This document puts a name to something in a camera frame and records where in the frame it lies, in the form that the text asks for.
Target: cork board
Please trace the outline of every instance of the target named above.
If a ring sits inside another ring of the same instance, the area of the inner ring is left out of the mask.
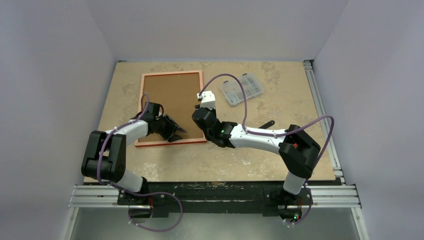
[[[181,140],[168,142],[159,134],[138,139],[136,147],[165,146],[178,144],[206,143],[203,132],[192,120],[195,105],[198,105],[196,94],[203,88],[202,71],[175,71],[147,73],[141,77],[138,111],[146,104],[141,98],[143,93],[149,95],[152,103],[163,106],[164,114],[169,115],[178,125],[187,131],[176,132]]]

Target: white backdrop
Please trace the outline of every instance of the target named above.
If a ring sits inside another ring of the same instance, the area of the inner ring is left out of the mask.
[[[0,3],[0,234],[57,240],[115,66],[84,0]]]
[[[119,60],[309,60],[348,0],[87,0]]]
[[[423,239],[424,2],[350,0],[313,63],[373,240]]]

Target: purple cable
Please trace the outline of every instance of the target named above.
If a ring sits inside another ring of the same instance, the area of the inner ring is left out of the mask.
[[[129,121],[129,122],[127,122],[127,123],[124,123],[124,124],[122,124],[122,125],[120,125],[120,126],[118,126],[118,127],[115,127],[107,136],[106,136],[106,138],[104,139],[104,142],[103,142],[103,145],[101,146],[101,149],[100,149],[100,152],[99,152],[99,156],[98,156],[98,163],[97,163],[97,181],[98,181],[98,183],[99,184],[101,184],[101,185],[106,185],[106,184],[111,184],[114,188],[117,188],[117,189],[119,189],[119,190],[123,190],[123,191],[125,191],[125,192],[127,192],[127,193],[129,193],[129,194],[131,194],[131,195],[134,195],[134,196],[137,196],[137,197],[149,197],[149,196],[154,196],[154,195],[159,195],[159,194],[163,194],[163,195],[168,195],[168,196],[171,196],[171,197],[173,197],[175,200],[176,200],[176,202],[178,203],[178,205],[179,205],[179,209],[180,209],[180,214],[179,214],[179,218],[178,218],[178,220],[172,225],[172,226],[170,226],[170,227],[167,227],[167,228],[164,228],[164,229],[155,229],[155,228],[150,228],[150,227],[146,227],[146,226],[143,226],[143,225],[140,225],[140,224],[138,224],[138,223],[135,223],[132,219],[131,219],[131,216],[128,214],[128,217],[129,217],[129,219],[130,219],[130,222],[134,225],[134,226],[136,226],[136,227],[139,227],[139,228],[142,228],[142,229],[145,229],[145,230],[148,230],[148,231],[151,231],[151,232],[157,232],[157,233],[160,233],[160,232],[166,232],[166,231],[169,231],[169,230],[171,230],[171,229],[173,229],[173,228],[175,228],[180,222],[181,222],[181,219],[183,218],[183,205],[181,204],[181,201],[176,197],[176,196],[174,196],[173,194],[171,194],[171,193],[169,193],[169,192],[164,192],[164,191],[159,191],[159,192],[152,192],[152,193],[146,193],[146,194],[140,194],[140,193],[136,193],[136,192],[132,192],[132,191],[129,191],[129,190],[126,190],[126,189],[124,189],[124,188],[122,188],[122,187],[120,187],[120,186],[118,186],[118,185],[116,185],[116,184],[114,184],[114,183],[111,183],[110,181],[108,181],[108,182],[104,182],[104,181],[102,181],[102,177],[101,177],[101,171],[100,171],[100,169],[101,169],[101,166],[102,166],[102,160],[103,160],[103,154],[105,153],[105,149],[106,149],[106,145],[107,145],[107,143],[108,143],[108,141],[109,141],[109,139],[111,138],[111,136],[114,134],[114,133],[116,133],[117,131],[119,131],[120,129],[122,129],[122,128],[124,128],[124,127],[126,127],[126,126],[128,126],[128,125],[131,125],[131,124],[133,124],[133,123],[135,123],[135,122],[137,122],[138,120],[140,120],[142,117],[143,117],[143,115],[146,113],[146,111],[147,111],[147,106],[148,106],[148,104],[149,104],[149,102],[150,102],[150,98],[149,98],[149,95],[147,95],[146,93],[143,93],[143,95],[141,96],[141,102],[143,102],[143,98],[144,97],[147,97],[147,101],[146,101],[146,103],[145,103],[145,105],[144,105],[144,109],[143,109],[143,111],[140,113],[140,115],[135,119],[135,120],[133,120],[133,121]]]
[[[214,77],[212,77],[212,79],[210,79],[205,85],[204,85],[204,87],[203,87],[203,89],[200,91],[200,93],[199,93],[199,95],[202,95],[202,93],[205,91],[205,89],[209,86],[209,84],[211,84],[211,82],[213,81],[213,80],[215,80],[215,79],[217,79],[217,78],[219,78],[219,77],[222,77],[222,76],[228,76],[228,77],[231,77],[231,78],[233,78],[234,80],[236,80],[237,81],[237,83],[238,83],[238,85],[240,86],[240,88],[241,88],[241,93],[243,94],[243,101],[244,101],[244,118],[243,118],[243,121],[241,122],[241,127],[243,128],[243,130],[244,131],[246,131],[246,133],[248,133],[248,134],[254,134],[254,135],[259,135],[259,136],[268,136],[268,137],[284,137],[284,136],[289,136],[289,135],[292,135],[292,134],[296,134],[296,133],[298,133],[298,132],[300,132],[300,131],[302,131],[302,130],[304,130],[304,129],[306,129],[306,128],[309,128],[310,126],[312,126],[312,125],[314,125],[314,124],[316,124],[316,123],[318,123],[319,121],[321,121],[321,120],[323,120],[323,119],[325,119],[325,118],[329,118],[329,119],[331,119],[331,125],[330,125],[330,130],[328,131],[328,135],[327,135],[327,139],[325,140],[325,143],[324,143],[324,146],[322,146],[322,150],[321,150],[321,152],[319,153],[319,155],[318,155],[318,157],[316,158],[316,162],[315,162],[315,165],[313,166],[314,168],[315,168],[315,166],[318,164],[318,162],[320,161],[320,159],[321,159],[321,157],[323,156],[323,154],[324,154],[324,152],[325,152],[325,150],[327,149],[327,145],[329,144],[329,142],[330,142],[330,138],[331,138],[331,136],[332,136],[332,134],[333,134],[333,128],[334,128],[334,117],[332,117],[332,116],[330,116],[330,115],[324,115],[324,116],[320,116],[320,117],[318,117],[317,119],[315,119],[315,120],[313,120],[313,121],[311,121],[310,123],[308,123],[308,124],[306,124],[306,125],[304,125],[304,126],[302,126],[302,127],[300,127],[300,128],[297,128],[297,129],[295,129],[295,130],[293,130],[293,131],[289,131],[289,132],[285,132],[285,133],[280,133],[280,134],[271,134],[271,133],[264,133],[264,132],[256,132],[256,131],[250,131],[250,130],[248,130],[247,128],[246,128],[246,119],[248,118],[248,105],[247,105],[247,98],[246,98],[246,94],[245,94],[245,89],[244,89],[244,87],[243,87],[243,85],[242,85],[242,83],[240,82],[240,80],[237,78],[237,77],[235,77],[234,75],[232,75],[232,74],[229,74],[229,73],[221,73],[221,74],[218,74],[218,75],[216,75],[216,76],[214,76]],[[296,223],[294,223],[294,224],[298,224],[298,223],[300,223],[301,221],[303,221],[303,219],[305,219],[306,218],[306,216],[309,214],[309,212],[310,212],[310,210],[311,210],[311,207],[312,207],[312,194],[311,194],[311,191],[309,190],[309,188],[307,188],[306,187],[306,183],[308,182],[308,179],[305,181],[305,183],[303,184],[303,187],[307,190],[307,192],[309,193],[309,196],[310,196],[310,201],[309,201],[309,207],[308,207],[308,209],[307,209],[307,211],[306,211],[306,213],[304,214],[304,216],[299,220],[299,221],[297,221]]]
[[[309,214],[309,212],[311,211],[311,208],[312,208],[312,193],[311,193],[311,190],[309,188],[307,188],[305,184],[303,184],[303,187],[306,189],[307,193],[310,196],[309,207],[307,208],[305,214],[297,222],[295,222],[294,225],[302,222],[308,216],[308,214]]]

